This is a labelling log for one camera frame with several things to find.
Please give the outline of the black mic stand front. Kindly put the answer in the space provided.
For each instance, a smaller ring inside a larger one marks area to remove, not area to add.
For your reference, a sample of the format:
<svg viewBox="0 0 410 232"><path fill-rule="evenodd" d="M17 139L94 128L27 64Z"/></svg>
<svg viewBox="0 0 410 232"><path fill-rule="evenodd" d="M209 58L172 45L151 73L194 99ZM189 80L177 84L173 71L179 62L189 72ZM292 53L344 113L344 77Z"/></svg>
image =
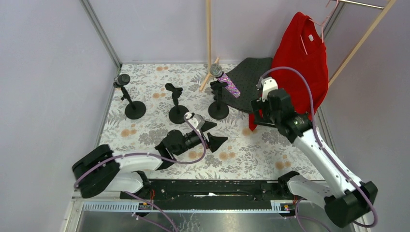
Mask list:
<svg viewBox="0 0 410 232"><path fill-rule="evenodd" d="M128 101L128 104L127 104L127 106L125 108L125 111L124 111L125 116L128 119L136 120L136 119L142 118L145 115L146 105L141 101L133 101L131 99L131 96L130 96L129 92L125 88L125 86L116 87L115 85L113 85L113 87L119 88L121 90L121 92L123 94L122 97L121 97L122 101L123 100Z"/></svg>

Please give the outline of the black mic stand back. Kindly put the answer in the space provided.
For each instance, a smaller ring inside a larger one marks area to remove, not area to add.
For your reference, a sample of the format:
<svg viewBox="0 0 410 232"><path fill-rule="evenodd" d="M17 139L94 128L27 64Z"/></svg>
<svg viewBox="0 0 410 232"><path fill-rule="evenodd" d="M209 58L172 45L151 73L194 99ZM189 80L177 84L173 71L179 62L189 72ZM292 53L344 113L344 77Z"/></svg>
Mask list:
<svg viewBox="0 0 410 232"><path fill-rule="evenodd" d="M212 93L214 94L214 102L208 107L209 115L216 120L222 120L229 114L229 107L226 103L222 102L222 90L227 87L227 83L213 81L210 83Z"/></svg>

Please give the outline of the black mic stand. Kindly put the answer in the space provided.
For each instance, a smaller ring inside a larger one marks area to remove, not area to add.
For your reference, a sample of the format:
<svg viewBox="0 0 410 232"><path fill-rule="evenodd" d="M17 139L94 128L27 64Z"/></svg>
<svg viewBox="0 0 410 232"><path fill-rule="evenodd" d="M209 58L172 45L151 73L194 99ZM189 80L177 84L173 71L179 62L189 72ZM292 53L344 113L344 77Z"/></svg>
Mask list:
<svg viewBox="0 0 410 232"><path fill-rule="evenodd" d="M212 93L214 94L214 102L208 107L209 115L216 120L222 120L229 114L229 107L226 103L222 102L222 90L227 87L227 83L213 81L210 83Z"/></svg>
<svg viewBox="0 0 410 232"><path fill-rule="evenodd" d="M172 100L174 103L174 107L172 107L169 111L169 119L171 122L175 124L182 124L184 123L184 115L189 110L187 107L183 105L179 105L178 98L181 96L183 88L182 87L174 87L173 84L167 83L165 84L166 90L172 93Z"/></svg>
<svg viewBox="0 0 410 232"><path fill-rule="evenodd" d="M141 101L133 101L131 99L131 96L130 96L129 92L125 88L125 86L116 87L115 85L113 85L113 87L119 88L121 90L121 92L123 94L122 97L121 97L122 101L123 100L128 101L128 104L127 104L127 106L125 108L125 111L124 111L125 116L128 119L136 120L136 119L142 118L145 115L146 105Z"/></svg>

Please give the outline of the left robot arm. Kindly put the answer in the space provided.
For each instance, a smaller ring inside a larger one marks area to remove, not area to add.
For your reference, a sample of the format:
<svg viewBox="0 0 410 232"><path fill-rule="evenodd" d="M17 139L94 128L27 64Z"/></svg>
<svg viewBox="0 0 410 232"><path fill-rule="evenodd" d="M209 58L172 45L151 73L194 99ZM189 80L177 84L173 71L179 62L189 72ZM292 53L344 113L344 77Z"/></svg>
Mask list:
<svg viewBox="0 0 410 232"><path fill-rule="evenodd" d="M173 164L182 164L176 156L202 145L204 150L217 151L227 141L227 137L204 135L204 131L216 126L205 121L198 130L183 134L171 130L151 152L120 153L103 144L82 157L72 166L76 179L73 187L83 198L92 198L104 191L126 191L137 193L147 184L143 172L164 170Z"/></svg>

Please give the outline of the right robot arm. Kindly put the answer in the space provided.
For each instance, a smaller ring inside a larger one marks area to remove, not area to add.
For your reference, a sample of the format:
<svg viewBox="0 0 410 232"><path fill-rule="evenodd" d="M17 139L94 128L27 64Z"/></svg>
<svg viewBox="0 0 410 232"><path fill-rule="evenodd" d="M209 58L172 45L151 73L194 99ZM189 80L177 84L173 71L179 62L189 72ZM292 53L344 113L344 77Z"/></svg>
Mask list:
<svg viewBox="0 0 410 232"><path fill-rule="evenodd" d="M277 128L316 167L327 185L309 181L297 172L279 178L285 193L296 195L325 210L329 219L344 228L369 212L375 212L378 189L373 182L363 182L348 170L314 129L308 114L297 113L290 95L274 89L252 100L255 123Z"/></svg>

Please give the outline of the purple glitter microphone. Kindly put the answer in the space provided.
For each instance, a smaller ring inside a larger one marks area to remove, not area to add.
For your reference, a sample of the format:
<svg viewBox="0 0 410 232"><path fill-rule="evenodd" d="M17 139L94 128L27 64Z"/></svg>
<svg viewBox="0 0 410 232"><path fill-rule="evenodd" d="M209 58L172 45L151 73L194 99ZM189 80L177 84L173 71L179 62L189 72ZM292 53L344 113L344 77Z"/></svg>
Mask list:
<svg viewBox="0 0 410 232"><path fill-rule="evenodd" d="M236 87L236 85L233 83L233 81L228 77L228 75L223 71L221 65L219 65L218 63L211 64L209 68L209 72L219 82L227 84L225 88L233 97L235 98L240 97L241 92Z"/></svg>

